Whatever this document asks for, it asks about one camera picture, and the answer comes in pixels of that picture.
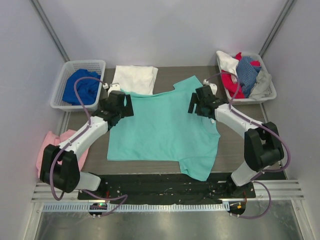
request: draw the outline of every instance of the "white wall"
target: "white wall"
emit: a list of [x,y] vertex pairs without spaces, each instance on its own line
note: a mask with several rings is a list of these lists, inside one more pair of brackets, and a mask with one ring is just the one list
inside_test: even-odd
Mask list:
[[264,57],[277,98],[267,115],[292,152],[287,173],[298,179],[320,239],[320,1],[297,1]]
[[285,0],[39,0],[72,60],[206,66],[258,53]]
[[62,116],[49,105],[63,60],[28,0],[0,3],[0,239],[19,240],[36,159]]

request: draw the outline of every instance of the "blue cloth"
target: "blue cloth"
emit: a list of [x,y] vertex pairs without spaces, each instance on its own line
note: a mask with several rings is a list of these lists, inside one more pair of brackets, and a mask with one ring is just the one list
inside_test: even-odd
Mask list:
[[[72,105],[80,105],[80,102],[76,97],[74,85],[75,82],[82,77],[94,77],[100,79],[101,76],[95,71],[90,72],[86,69],[79,69],[75,71],[66,81],[62,101]],[[84,105],[91,105],[95,103],[98,88],[99,82],[94,79],[83,79],[76,85],[76,90]]]
[[202,84],[193,76],[174,84],[173,91],[131,93],[134,116],[110,130],[107,159],[176,161],[181,173],[206,181],[220,135],[209,118],[188,113],[191,95],[199,87]]
[[241,89],[246,98],[249,97],[261,70],[261,66],[252,66],[250,64],[252,61],[254,61],[253,58],[243,56],[236,67],[236,74],[240,79]]

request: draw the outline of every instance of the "white cloth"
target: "white cloth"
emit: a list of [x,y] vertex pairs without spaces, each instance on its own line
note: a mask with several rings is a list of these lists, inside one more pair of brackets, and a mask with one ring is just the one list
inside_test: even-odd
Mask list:
[[116,66],[112,83],[126,92],[152,95],[157,73],[153,66]]
[[256,76],[256,83],[251,89],[249,98],[254,100],[259,100],[269,95],[268,88],[271,83],[271,79],[272,79],[272,76],[269,73],[260,70],[258,76]]
[[[237,66],[239,63],[239,60],[233,58],[229,54],[224,53],[223,51],[216,51],[218,64],[221,68],[221,70],[235,74],[237,77]],[[231,75],[231,80],[234,84],[237,83],[237,79],[235,76]]]

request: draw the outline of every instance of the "t-shirt sleeve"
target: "t-shirt sleeve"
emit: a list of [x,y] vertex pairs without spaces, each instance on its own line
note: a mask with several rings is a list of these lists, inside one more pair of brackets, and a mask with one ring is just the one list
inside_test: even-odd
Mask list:
[[202,87],[202,84],[196,76],[192,76],[183,81],[175,83],[173,87],[176,90],[197,89]]
[[198,181],[206,181],[214,166],[214,157],[188,157],[179,160],[180,171]]

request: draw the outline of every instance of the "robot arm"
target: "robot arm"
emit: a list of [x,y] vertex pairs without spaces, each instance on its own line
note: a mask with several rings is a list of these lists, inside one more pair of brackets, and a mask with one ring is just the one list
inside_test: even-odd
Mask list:
[[120,119],[134,115],[130,95],[121,91],[108,92],[108,98],[101,100],[100,105],[101,109],[93,112],[90,121],[72,137],[60,143],[59,146],[50,144],[44,149],[40,171],[41,181],[50,184],[52,163],[57,154],[64,149],[58,159],[61,164],[56,162],[53,169],[54,187],[66,193],[75,189],[96,191],[99,188],[101,178],[89,172],[80,172],[78,159],[91,144],[114,127]]
[[227,179],[230,188],[233,189],[232,191],[248,184],[257,173],[284,158],[281,142],[259,126],[251,124],[251,122],[254,122],[263,125],[279,135],[274,123],[262,123],[234,108],[229,109],[227,102],[217,98],[209,85],[197,88],[195,91],[196,93],[192,94],[190,100],[188,110],[190,114],[193,113],[196,105],[195,113],[197,115],[227,125],[244,139],[244,162]]

